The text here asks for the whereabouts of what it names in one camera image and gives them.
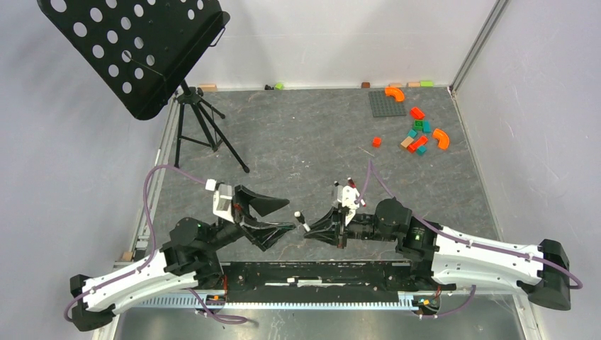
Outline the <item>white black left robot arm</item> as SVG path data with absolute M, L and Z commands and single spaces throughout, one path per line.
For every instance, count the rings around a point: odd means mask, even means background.
M 225 290 L 228 277 L 218 259 L 219 249 L 247 239 L 261 251 L 272 247 L 292 230 L 291 223 L 261 222 L 286 207 L 290 201 L 209 180 L 213 195 L 210 224 L 183 217 L 169 233 L 169 240 L 139 261 L 110 274 L 71 277 L 70 290 L 76 302 L 67 310 L 68 319 L 81 332 L 106 326 L 137 302 L 176 290 L 198 288 Z

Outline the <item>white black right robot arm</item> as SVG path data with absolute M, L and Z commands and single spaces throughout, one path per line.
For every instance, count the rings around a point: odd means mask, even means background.
M 372 214 L 338 203 L 313 224 L 299 211 L 294 216 L 306 239 L 339 249 L 350 239 L 394 242 L 396 253 L 410 261 L 409 281 L 418 290 L 472 285 L 511 288 L 540 307 L 571 309 L 569 260 L 555 240 L 521 245 L 474 237 L 415 217 L 395 198 L 380 201 Z

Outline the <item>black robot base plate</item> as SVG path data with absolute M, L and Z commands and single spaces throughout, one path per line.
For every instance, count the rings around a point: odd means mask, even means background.
M 456 290 L 409 261 L 230 262 L 197 284 L 224 290 L 227 302 L 395 302 L 399 292 Z

